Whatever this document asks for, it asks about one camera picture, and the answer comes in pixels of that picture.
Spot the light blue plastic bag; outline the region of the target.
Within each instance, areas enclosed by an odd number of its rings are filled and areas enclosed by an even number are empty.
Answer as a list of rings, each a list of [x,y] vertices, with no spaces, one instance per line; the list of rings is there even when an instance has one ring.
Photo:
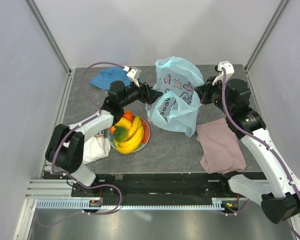
[[[148,121],[171,132],[192,137],[202,105],[195,87],[205,83],[201,71],[190,61],[171,56],[155,62],[157,82],[154,90],[162,92],[154,103],[146,105]]]

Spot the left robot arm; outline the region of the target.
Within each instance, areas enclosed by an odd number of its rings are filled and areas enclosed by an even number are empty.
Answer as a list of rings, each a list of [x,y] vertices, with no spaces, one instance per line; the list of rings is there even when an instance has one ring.
[[[65,174],[82,185],[82,191],[89,197],[96,196],[100,185],[96,174],[83,163],[84,146],[96,133],[116,124],[124,115],[124,107],[140,101],[152,104],[163,93],[147,83],[122,81],[111,83],[108,96],[97,113],[73,125],[57,125],[48,144],[45,159],[51,163],[51,174]]]

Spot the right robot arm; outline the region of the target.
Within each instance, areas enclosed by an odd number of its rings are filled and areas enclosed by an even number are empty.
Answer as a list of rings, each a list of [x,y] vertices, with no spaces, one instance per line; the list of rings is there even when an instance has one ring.
[[[219,191],[234,193],[258,204],[272,223],[300,214],[300,179],[277,152],[261,116],[250,107],[251,92],[241,79],[208,79],[195,87],[201,103],[213,104],[226,118],[198,125],[197,140],[203,149],[202,166],[208,173],[221,173]],[[243,157],[239,143],[252,153],[267,184],[258,183],[239,172]]]

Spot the orange persimmon fruit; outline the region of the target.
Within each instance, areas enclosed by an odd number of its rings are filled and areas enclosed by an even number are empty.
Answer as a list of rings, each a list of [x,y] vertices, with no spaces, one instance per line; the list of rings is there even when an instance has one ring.
[[[132,123],[133,120],[134,120],[134,117],[133,117],[132,112],[131,112],[131,111],[128,111],[128,110],[124,112],[124,114],[123,114],[122,117],[125,118],[125,119],[127,119],[127,120],[130,121],[131,123]]]

